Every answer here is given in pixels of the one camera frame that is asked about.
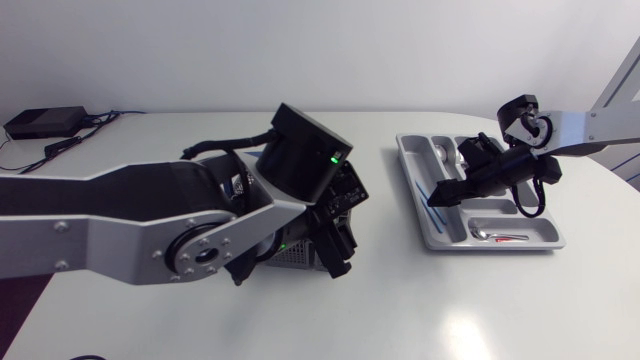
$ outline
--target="dark floor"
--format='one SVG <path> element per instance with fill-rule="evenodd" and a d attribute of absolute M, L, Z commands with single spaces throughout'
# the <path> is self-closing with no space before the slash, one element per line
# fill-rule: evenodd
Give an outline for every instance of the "dark floor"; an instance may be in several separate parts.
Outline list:
<path fill-rule="evenodd" d="M 0 358 L 9 350 L 51 276 L 0 280 Z"/>

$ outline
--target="plastic cutlery tray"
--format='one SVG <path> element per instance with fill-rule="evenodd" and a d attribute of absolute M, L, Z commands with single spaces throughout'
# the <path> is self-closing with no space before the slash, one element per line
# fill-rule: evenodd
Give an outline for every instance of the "plastic cutlery tray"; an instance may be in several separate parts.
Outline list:
<path fill-rule="evenodd" d="M 545 250 L 564 247 L 565 240 L 548 209 L 537 218 L 524 217 L 518 212 L 511 192 L 506 190 L 495 196 L 464 200 L 457 206 L 438 208 L 447 223 L 439 223 L 442 232 L 438 231 L 434 221 L 439 219 L 431 219 L 426 212 L 416 182 L 421 184 L 427 194 L 431 194 L 440 180 L 464 180 L 464 169 L 456 152 L 458 144 L 468 137 L 429 134 L 396 136 L 400 161 L 411 189 L 427 247 L 433 250 Z M 499 141 L 492 140 L 504 149 Z M 441 160 L 436 145 L 444 149 L 444 161 Z M 534 212 L 538 200 L 529 182 L 520 184 L 518 190 L 522 206 L 528 212 Z M 529 240 L 476 239 L 470 231 L 474 227 L 488 234 L 527 235 Z"/>

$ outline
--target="white tabletop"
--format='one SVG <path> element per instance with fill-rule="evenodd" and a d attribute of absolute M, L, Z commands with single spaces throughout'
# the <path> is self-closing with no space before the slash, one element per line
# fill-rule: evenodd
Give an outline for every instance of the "white tabletop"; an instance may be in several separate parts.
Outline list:
<path fill-rule="evenodd" d="M 354 145 L 371 198 L 356 207 L 346 276 L 258 267 L 188 284 L 132 286 L 57 274 L 6 359 L 638 359 L 640 195 L 588 158 L 562 158 L 545 187 L 567 246 L 553 252 L 426 249 L 396 133 L 485 131 L 444 113 L 310 113 Z M 204 139 L 251 136 L 271 113 L 122 117 L 34 174 L 87 176 L 177 159 Z M 38 160 L 48 140 L 8 144 L 0 165 Z"/>

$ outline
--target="power adapter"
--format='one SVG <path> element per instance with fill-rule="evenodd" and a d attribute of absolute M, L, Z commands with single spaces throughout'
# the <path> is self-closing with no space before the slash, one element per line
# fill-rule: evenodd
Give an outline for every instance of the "power adapter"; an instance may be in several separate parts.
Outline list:
<path fill-rule="evenodd" d="M 85 116 L 82 106 L 29 109 L 6 123 L 4 129 L 15 140 L 71 137 L 82 128 Z"/>

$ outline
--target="spoon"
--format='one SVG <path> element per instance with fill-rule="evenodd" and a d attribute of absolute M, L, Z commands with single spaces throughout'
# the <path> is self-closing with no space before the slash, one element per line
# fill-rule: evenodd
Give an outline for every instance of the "spoon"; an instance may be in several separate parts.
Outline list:
<path fill-rule="evenodd" d="M 529 240 L 527 235 L 509 235 L 509 234 L 487 234 L 478 228 L 470 228 L 469 231 L 474 238 L 480 240 L 489 240 L 491 238 L 501 238 L 509 240 Z"/>

